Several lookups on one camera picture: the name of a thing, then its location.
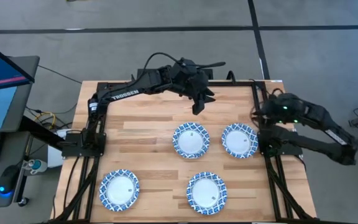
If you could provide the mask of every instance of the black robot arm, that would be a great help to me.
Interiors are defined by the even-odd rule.
[[[273,148],[283,144],[292,144],[327,155],[333,161],[343,165],[356,164],[355,154],[358,150],[358,139],[337,125],[328,111],[320,106],[299,99],[291,93],[270,95],[261,110],[254,115],[262,117],[260,141],[267,142]],[[324,131],[335,143],[326,143],[299,136],[281,128],[276,123],[301,123],[313,129]]]
[[[135,96],[141,93],[153,95],[162,93],[165,90],[178,93],[179,96],[187,96],[193,99],[193,114],[197,115],[204,109],[204,104],[213,102],[210,96],[214,93],[208,88],[208,76],[203,68],[223,66],[225,62],[218,62],[211,65],[197,65],[192,60],[181,58],[176,60],[173,66],[166,65],[158,69],[146,72],[147,63],[138,79],[132,77],[132,81],[120,85],[106,86],[105,89],[97,91],[88,100],[88,123],[81,132],[81,148],[97,149],[105,142],[105,135],[98,126],[107,114],[108,105],[111,102]]]

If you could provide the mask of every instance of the computer mouse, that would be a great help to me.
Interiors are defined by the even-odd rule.
[[[0,193],[7,194],[11,192],[16,185],[20,169],[15,166],[7,167],[0,177]]]

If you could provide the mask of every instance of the decorative plate rim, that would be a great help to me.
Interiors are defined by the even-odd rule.
[[[208,207],[208,208],[198,205],[194,201],[193,193],[192,193],[193,186],[196,184],[196,182],[201,179],[205,179],[205,178],[211,179],[219,187],[218,201],[212,207]],[[226,204],[227,188],[226,188],[226,184],[224,183],[222,178],[220,178],[218,175],[216,175],[212,172],[200,172],[199,174],[194,175],[190,179],[189,184],[187,185],[187,189],[186,189],[186,196],[187,196],[187,201],[188,201],[189,205],[196,212],[198,212],[202,215],[214,215],[214,214],[218,213],[220,210],[222,210],[224,205]]]
[[[117,205],[115,203],[112,203],[110,201],[110,199],[108,198],[107,187],[113,178],[120,177],[120,176],[130,178],[132,180],[132,183],[134,184],[135,190],[134,190],[134,193],[132,194],[131,199],[128,202]],[[118,170],[108,173],[101,181],[100,188],[99,188],[99,199],[100,199],[101,203],[103,204],[103,206],[106,207],[108,210],[114,211],[114,212],[120,212],[120,211],[127,210],[129,207],[131,207],[135,203],[135,201],[137,200],[137,198],[139,196],[139,191],[140,191],[140,185],[139,185],[139,180],[136,177],[136,175],[133,172],[131,172],[130,170],[118,169]]]
[[[189,153],[182,151],[179,147],[178,139],[180,137],[180,134],[187,130],[196,131],[203,138],[203,147],[197,153],[189,154]],[[172,136],[172,143],[173,143],[173,147],[175,148],[176,152],[179,155],[181,155],[183,158],[197,159],[197,158],[203,156],[204,154],[206,154],[206,152],[209,148],[209,134],[208,134],[207,130],[204,128],[204,126],[202,126],[198,123],[194,123],[194,122],[187,122],[187,123],[184,123],[176,128],[176,130]]]
[[[248,138],[250,139],[250,149],[243,154],[232,152],[226,145],[226,135],[229,134],[232,130],[238,130],[245,133]],[[238,159],[245,159],[252,156],[256,150],[258,149],[258,136],[256,135],[255,131],[248,125],[243,123],[234,123],[226,126],[222,133],[222,145],[224,150],[229,153],[231,156],[236,157]]]

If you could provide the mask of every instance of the wooden table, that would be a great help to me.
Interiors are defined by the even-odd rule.
[[[283,89],[282,82],[265,81],[269,92]],[[96,91],[97,82],[83,82],[73,121],[82,129],[87,120],[87,100]],[[198,116],[192,115],[193,101],[166,91],[158,95],[137,95],[111,103],[106,120],[107,143],[100,159],[91,222],[251,222],[274,221],[264,158],[257,151],[248,159],[230,156],[221,144],[223,129],[232,123],[245,123],[255,130],[249,118],[254,106],[251,87],[211,87],[214,103],[208,103]],[[172,146],[174,130],[185,122],[202,124],[209,132],[208,152],[196,160],[180,157]],[[68,176],[75,158],[66,159],[56,192],[57,215],[63,209]],[[289,191],[311,216],[316,216],[303,164],[294,156],[282,156]],[[67,204],[77,191],[82,158],[70,183]],[[111,212],[99,199],[102,178],[112,170],[129,169],[140,180],[136,203],[125,212]],[[227,185],[227,203],[216,215],[196,213],[186,200],[186,186],[202,171],[219,175]],[[285,207],[280,191],[282,216]],[[85,192],[80,218],[85,214]]]

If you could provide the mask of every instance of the plate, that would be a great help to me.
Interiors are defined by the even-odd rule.
[[[258,137],[248,125],[231,124],[222,133],[222,145],[230,155],[239,159],[248,158],[258,149]]]
[[[223,209],[227,200],[226,185],[212,172],[200,172],[187,185],[187,201],[196,212],[214,215]]]
[[[99,188],[99,198],[110,211],[120,212],[132,206],[139,196],[139,181],[129,170],[119,169],[106,175]]]
[[[209,134],[202,125],[189,122],[176,128],[172,143],[179,155],[187,159],[196,159],[208,150]]]

